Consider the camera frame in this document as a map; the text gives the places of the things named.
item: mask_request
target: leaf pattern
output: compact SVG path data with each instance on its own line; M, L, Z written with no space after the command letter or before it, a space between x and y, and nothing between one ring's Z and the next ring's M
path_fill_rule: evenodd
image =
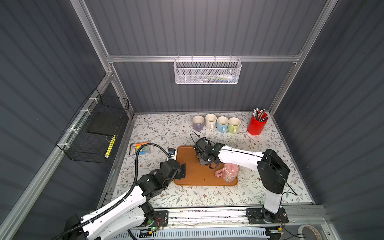
M197 134L200 137L205 136L213 142L248 151L265 151L267 148L275 150L290 168L288 183L298 194L298 196L294 196L286 193L282 202L312 202L273 121L269 118L263 132L258 136L253 136L247 132L251 114L251 112L215 113L217 117L239 118L242 125L238 134L219 133L215 129L206 128ZM206 114L139 114L129 143L153 142L164 149L193 145L189 131L193 130L192 117L195 115L205 116ZM127 149L112 199L124 194L131 187L134 178L134 160L134 156L130 156L129 149ZM138 179L154 169L159 169L160 162L165 160L164 153L155 147L151 148L150 153L140 155ZM285 185L284 191L289 190L289 187ZM153 207L224 206L263 204L264 199L265 188L260 175L248 168L240 167L236 186L179 186L172 182L160 195L152 198L150 203Z

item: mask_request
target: green mug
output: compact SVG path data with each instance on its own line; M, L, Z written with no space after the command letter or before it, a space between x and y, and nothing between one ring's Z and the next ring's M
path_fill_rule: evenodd
M238 118L230 118L228 124L228 131L232 134L236 134L239 131L241 121Z

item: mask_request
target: black wire basket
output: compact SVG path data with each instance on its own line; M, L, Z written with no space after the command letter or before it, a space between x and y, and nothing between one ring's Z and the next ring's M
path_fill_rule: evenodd
M87 110L81 111L78 123L68 129L71 121L59 138L69 131L66 142L56 145L71 160L108 163L129 121L128 99L99 94Z

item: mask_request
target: table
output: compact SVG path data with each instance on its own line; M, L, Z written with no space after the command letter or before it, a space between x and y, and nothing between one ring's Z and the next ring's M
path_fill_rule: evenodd
M253 136L247 132L247 125L251 112L236 113L214 113L217 117L237 117L242 125L236 134L219 133L216 129L204 128L198 133L200 137L207 137L213 142L224 143L230 147L248 151L265 151L273 149L290 168L288 183L292 186L298 196L285 193L283 204L312 202L310 195L301 179L288 151L279 135L275 124L268 119L263 132ZM177 149L182 145L193 145L189 131L193 130L192 118L196 115L205 116L206 113L178 113L178 114L139 114L134 123L131 143L152 142L159 144L165 150L169 147ZM160 162L166 160L166 156L156 147L151 153L139 157L139 177L148 174L151 170L159 169ZM129 188L134 178L134 156L129 155L128 149L119 173L112 199L120 196ZM222 186L179 186L172 182L159 196L150 200L155 208L160 207L197 207L197 206L225 206L225 205L254 205L263 204L265 199L265 188L261 183L257 172L248 168L240 167L238 184L233 187Z

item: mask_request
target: white mesh basket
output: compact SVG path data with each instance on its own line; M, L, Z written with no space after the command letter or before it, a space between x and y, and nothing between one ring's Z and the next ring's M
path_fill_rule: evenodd
M241 61L239 58L175 58L175 82L177 84L236 84Z

